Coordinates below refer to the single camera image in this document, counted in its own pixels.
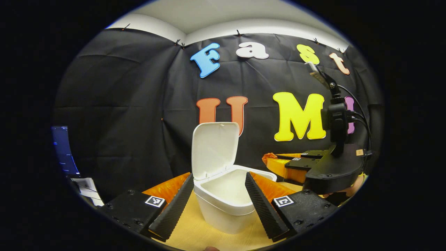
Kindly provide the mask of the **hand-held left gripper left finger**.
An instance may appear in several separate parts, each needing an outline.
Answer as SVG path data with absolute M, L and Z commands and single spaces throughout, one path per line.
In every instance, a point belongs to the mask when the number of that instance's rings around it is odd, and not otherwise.
M 99 211 L 133 232 L 165 242 L 175 229 L 193 187 L 192 173 L 184 173 L 143 192 L 127 190 Z

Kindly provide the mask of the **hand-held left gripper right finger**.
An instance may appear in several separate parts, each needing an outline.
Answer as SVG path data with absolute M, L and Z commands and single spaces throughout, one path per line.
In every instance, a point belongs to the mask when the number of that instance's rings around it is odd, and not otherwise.
M 245 188 L 273 242 L 303 235 L 339 208 L 309 189 L 296 192 L 253 172 L 246 173 Z

